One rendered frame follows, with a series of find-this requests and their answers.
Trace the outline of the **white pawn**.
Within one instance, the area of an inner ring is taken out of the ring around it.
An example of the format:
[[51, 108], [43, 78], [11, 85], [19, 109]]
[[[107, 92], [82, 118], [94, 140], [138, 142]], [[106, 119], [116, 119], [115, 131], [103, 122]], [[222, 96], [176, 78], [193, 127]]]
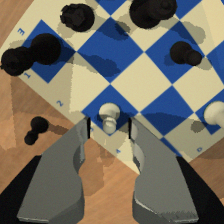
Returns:
[[106, 134], [112, 134], [116, 130], [116, 120], [120, 116], [119, 107], [111, 102], [105, 103], [100, 107], [99, 115], [103, 120], [103, 131]]

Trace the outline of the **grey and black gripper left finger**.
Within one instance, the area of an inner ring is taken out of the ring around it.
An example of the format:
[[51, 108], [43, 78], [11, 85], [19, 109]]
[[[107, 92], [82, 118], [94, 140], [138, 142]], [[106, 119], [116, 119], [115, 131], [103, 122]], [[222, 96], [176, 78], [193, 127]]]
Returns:
[[77, 224], [83, 219], [79, 169], [90, 128], [86, 116], [33, 157], [0, 194], [0, 224]]

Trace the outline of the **blue and cream chessboard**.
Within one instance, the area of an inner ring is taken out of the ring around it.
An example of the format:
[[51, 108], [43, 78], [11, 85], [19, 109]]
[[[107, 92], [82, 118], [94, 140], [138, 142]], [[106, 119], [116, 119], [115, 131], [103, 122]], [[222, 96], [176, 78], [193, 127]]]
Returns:
[[[174, 16], [150, 29], [129, 15], [133, 0], [34, 0], [0, 48], [30, 47], [42, 33], [61, 44], [58, 60], [34, 62], [18, 77], [76, 124], [91, 117], [90, 137], [139, 174], [128, 139], [134, 116], [189, 163], [224, 137], [203, 117], [213, 101], [224, 103], [224, 0], [176, 0]], [[76, 32], [60, 20], [65, 5], [86, 4], [93, 26]], [[190, 44], [202, 61], [177, 64], [170, 57], [178, 41]], [[99, 115], [105, 103], [120, 109], [116, 130], [103, 131]]]

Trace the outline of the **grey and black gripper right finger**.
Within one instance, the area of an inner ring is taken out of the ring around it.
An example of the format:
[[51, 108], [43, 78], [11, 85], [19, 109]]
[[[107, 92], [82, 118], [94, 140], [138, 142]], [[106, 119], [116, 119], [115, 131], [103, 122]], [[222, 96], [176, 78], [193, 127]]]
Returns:
[[139, 224], [224, 224], [224, 206], [182, 157], [134, 117], [128, 118], [134, 144], [132, 216]]

